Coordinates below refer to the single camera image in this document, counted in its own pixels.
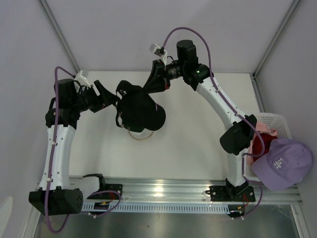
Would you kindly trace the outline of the gold wire hat stand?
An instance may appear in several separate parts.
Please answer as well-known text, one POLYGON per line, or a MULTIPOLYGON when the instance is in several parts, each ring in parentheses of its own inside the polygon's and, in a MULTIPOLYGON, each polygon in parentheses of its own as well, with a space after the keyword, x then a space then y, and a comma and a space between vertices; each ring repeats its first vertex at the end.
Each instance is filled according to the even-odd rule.
POLYGON ((132 137, 133 139, 142 141, 150 138, 154 132, 151 130, 144 129, 142 132, 134 132, 129 130, 128 133, 130 137, 132 137))

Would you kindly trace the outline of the black NY baseball cap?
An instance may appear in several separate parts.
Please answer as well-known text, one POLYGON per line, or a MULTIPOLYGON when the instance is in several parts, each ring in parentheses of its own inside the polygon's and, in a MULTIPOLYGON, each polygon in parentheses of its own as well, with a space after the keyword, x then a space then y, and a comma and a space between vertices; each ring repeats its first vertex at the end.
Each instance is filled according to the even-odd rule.
POLYGON ((120 81, 116 93, 121 95, 117 102, 116 117, 122 117, 139 122, 147 130, 161 129, 166 120, 164 108, 157 104, 143 88, 126 80, 120 81))

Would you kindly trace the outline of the pink baseball cap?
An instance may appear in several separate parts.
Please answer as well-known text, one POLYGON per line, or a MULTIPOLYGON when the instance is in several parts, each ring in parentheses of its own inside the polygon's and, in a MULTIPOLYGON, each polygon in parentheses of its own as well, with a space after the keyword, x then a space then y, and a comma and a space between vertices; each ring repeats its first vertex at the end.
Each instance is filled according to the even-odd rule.
POLYGON ((258 135, 254 133, 254 137, 251 140, 251 144, 247 153, 260 156, 247 155, 244 158, 246 165, 252 165, 261 156, 265 155, 269 151, 271 142, 278 138, 277 131, 275 129, 269 128, 264 123, 258 122, 256 124, 256 130, 261 137, 258 137, 258 135))

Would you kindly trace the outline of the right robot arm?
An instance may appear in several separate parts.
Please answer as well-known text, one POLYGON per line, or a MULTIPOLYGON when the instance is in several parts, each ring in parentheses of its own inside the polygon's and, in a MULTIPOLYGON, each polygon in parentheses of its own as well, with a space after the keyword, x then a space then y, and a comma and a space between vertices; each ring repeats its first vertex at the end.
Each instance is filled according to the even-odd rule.
POLYGON ((173 79, 183 78, 184 82, 201 95, 220 117, 226 132, 220 144, 228 155, 229 175, 223 186, 210 186, 206 191, 211 201, 235 201, 246 199, 254 202, 253 188, 249 185, 242 167, 241 156, 245 153, 254 136, 257 119, 246 115, 222 91, 207 65, 199 63, 196 46, 191 40, 176 44, 177 60, 167 63, 167 51, 158 44, 151 44, 150 51, 159 57, 153 61, 149 78, 143 86, 147 94, 163 92, 170 88, 173 79))

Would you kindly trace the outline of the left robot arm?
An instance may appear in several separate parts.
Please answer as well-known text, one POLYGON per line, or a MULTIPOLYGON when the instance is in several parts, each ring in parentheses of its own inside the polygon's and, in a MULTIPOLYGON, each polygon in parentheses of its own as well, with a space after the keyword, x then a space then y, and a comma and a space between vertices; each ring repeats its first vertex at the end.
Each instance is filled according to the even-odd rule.
POLYGON ((55 97, 45 115, 48 128, 48 150, 39 188, 29 193, 29 202, 42 215, 78 214, 85 199, 103 198, 107 193, 102 174, 88 174, 78 187, 71 186, 69 164, 71 146, 80 114, 94 113, 114 105, 119 98, 98 81, 81 85, 74 79, 54 84, 55 97))

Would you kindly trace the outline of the white baseball cap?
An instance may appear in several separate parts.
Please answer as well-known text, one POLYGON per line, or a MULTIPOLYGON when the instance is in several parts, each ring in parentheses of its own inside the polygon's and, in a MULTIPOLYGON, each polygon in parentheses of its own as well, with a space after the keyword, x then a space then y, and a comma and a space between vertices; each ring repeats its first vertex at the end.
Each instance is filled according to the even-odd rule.
POLYGON ((123 128, 134 135, 140 135, 145 129, 139 122, 127 118, 117 117, 115 122, 119 128, 123 128))

